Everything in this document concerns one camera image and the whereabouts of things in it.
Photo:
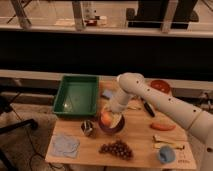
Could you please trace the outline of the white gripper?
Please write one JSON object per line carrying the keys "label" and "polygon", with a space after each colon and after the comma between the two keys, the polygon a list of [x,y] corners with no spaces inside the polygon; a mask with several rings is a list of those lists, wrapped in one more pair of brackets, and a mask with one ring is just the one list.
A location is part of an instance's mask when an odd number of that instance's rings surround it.
{"label": "white gripper", "polygon": [[[109,108],[113,113],[121,113],[125,110],[125,106],[119,104],[117,101],[109,101]],[[115,128],[122,119],[121,114],[114,114],[112,119],[111,127]]]}

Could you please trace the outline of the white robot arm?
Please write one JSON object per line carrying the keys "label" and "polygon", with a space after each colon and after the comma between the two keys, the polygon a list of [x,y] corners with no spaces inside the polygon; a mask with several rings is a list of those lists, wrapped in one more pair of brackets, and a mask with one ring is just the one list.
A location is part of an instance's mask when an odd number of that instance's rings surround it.
{"label": "white robot arm", "polygon": [[133,95],[140,96],[204,143],[205,150],[199,171],[213,169],[212,114],[148,86],[139,73],[120,74],[117,82],[119,88],[109,101],[109,109],[113,113],[121,113]]}

